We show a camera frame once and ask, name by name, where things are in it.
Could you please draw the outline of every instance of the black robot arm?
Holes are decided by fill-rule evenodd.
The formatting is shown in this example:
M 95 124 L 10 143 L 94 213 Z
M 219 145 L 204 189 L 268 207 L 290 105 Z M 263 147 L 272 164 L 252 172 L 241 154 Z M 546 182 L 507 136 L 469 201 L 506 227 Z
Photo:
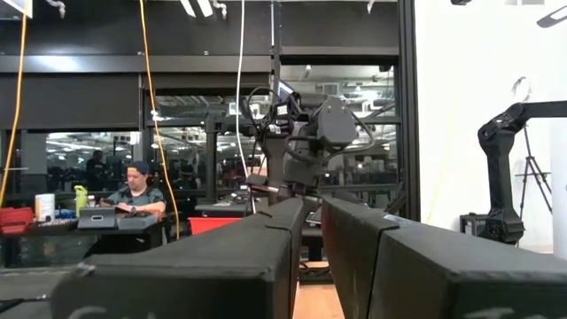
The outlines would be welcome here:
M 514 210 L 509 154 L 516 133 L 529 119 L 567 117 L 567 101 L 516 103 L 478 131 L 488 160 L 490 212 L 480 236 L 515 244 L 524 235 L 524 223 Z

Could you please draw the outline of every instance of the red object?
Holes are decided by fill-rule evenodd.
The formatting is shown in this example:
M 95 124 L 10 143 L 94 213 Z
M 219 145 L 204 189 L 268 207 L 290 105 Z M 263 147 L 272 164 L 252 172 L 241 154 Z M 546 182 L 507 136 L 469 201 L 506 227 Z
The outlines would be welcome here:
M 34 211 L 30 207 L 0 209 L 0 233 L 21 234 L 34 223 Z
M 228 225 L 232 222 L 238 222 L 240 218 L 217 218 L 217 217 L 190 217 L 189 223 L 191 234 L 197 235 L 209 230 Z

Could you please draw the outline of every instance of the tripod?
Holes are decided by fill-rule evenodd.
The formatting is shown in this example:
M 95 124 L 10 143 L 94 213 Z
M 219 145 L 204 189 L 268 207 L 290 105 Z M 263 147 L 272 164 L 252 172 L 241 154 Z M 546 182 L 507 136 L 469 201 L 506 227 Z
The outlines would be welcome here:
M 524 166 L 524 174 L 523 174 L 524 180 L 522 185 L 522 200 L 520 201 L 520 220 L 524 215 L 525 186 L 527 184 L 529 175 L 533 175 L 535 182 L 538 184 L 538 187 L 540 188 L 541 196 L 543 196 L 543 199 L 546 201 L 546 205 L 548 206 L 549 213 L 552 214 L 551 204 L 549 204 L 548 196 L 546 195 L 546 192 L 543 190 L 543 186 L 541 186 L 540 176 L 541 176 L 541 180 L 546 185 L 546 188 L 548 189 L 550 194 L 551 194 L 551 187 L 549 187 L 548 179 L 546 178 L 546 173 L 541 172 L 541 168 L 538 165 L 538 162 L 535 160 L 535 158 L 532 155 L 532 148 L 530 147 L 530 140 L 528 139 L 527 127 L 524 127 L 524 136 L 525 136 L 525 147 L 528 150 L 528 156 L 525 157 L 525 166 Z

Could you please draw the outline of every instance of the black metal frame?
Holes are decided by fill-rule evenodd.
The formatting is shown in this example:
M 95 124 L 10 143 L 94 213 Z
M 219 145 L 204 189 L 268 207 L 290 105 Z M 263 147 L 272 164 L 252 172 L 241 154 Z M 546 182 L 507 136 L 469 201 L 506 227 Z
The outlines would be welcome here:
M 396 75 L 394 77 L 396 86 L 396 101 L 398 114 L 393 117 L 378 117 L 366 119 L 367 124 L 395 124 L 396 130 L 399 170 L 403 172 L 402 180 L 406 185 L 408 194 L 407 203 L 401 213 L 411 220 L 420 220 L 420 197 L 419 197 L 419 148 L 418 148 L 418 126 L 417 126 L 417 92 L 416 92 L 416 42 L 415 42 L 415 0 L 399 0 L 399 52 L 376 50 L 370 48 L 339 48 L 325 47 L 319 55 L 314 57 L 316 49 L 321 48 L 283 48 L 280 42 L 279 26 L 281 24 L 280 6 L 278 2 L 272 1 L 273 7 L 273 47 L 270 56 L 246 56 L 243 69 L 245 72 L 266 73 L 271 69 L 275 80 L 279 78 L 282 61 L 285 64 L 297 64 L 311 56 L 311 64 L 393 64 Z M 397 63 L 393 56 L 399 53 Z M 25 58 L 25 72 L 49 73 L 49 74 L 72 74 L 72 73 L 134 73 L 140 74 L 140 98 L 138 129 L 141 132 L 141 144 L 144 160 L 153 157 L 151 144 L 153 139 L 152 122 L 147 113 L 147 99 L 144 97 L 144 73 L 145 63 L 143 56 L 82 56 L 69 57 L 74 60 L 69 66 L 58 65 L 57 69 L 43 63 L 43 56 L 27 56 Z M 18 57 L 0 56 L 0 73 L 17 72 Z M 155 73 L 234 73 L 237 70 L 237 57 L 234 56 L 152 56 L 152 71 Z M 184 121 L 169 121 L 163 126 L 202 126 L 201 119 L 188 119 Z M 2 155 L 5 158 L 5 146 L 2 147 Z M 395 185 L 387 185 L 389 189 L 395 190 Z M 386 185 L 351 185 L 340 186 L 335 189 L 345 191 L 381 191 Z

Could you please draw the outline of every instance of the white pillar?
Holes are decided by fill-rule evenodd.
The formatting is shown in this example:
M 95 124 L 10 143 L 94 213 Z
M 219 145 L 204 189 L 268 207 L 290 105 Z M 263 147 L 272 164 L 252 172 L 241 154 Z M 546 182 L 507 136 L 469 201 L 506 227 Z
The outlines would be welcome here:
M 553 121 L 550 141 L 553 254 L 567 260 L 567 119 Z
M 26 175 L 47 174 L 47 134 L 21 133 L 21 166 Z

